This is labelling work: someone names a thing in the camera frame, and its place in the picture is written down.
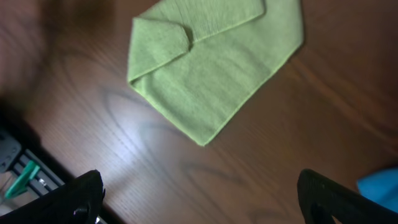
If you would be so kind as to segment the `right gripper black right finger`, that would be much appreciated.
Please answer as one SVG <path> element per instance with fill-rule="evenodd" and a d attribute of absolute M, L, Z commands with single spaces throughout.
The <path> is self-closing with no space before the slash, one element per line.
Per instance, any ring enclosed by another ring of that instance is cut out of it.
<path fill-rule="evenodd" d="M 397 213 L 311 169 L 297 181 L 298 202 L 306 224 L 397 223 Z"/>

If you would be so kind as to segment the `light green microfiber cloth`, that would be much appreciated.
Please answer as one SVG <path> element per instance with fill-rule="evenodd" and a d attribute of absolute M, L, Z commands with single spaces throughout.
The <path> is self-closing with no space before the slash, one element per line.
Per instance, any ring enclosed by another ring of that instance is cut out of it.
<path fill-rule="evenodd" d="M 160 1 L 132 20 L 127 81 L 204 146 L 302 43 L 299 0 Z"/>

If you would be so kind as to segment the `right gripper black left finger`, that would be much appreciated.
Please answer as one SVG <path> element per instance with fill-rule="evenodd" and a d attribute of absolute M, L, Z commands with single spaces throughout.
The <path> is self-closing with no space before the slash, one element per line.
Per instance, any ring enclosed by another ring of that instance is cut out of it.
<path fill-rule="evenodd" d="M 103 181 L 91 170 L 17 210 L 1 216 L 1 224 L 95 223 L 103 204 Z"/>

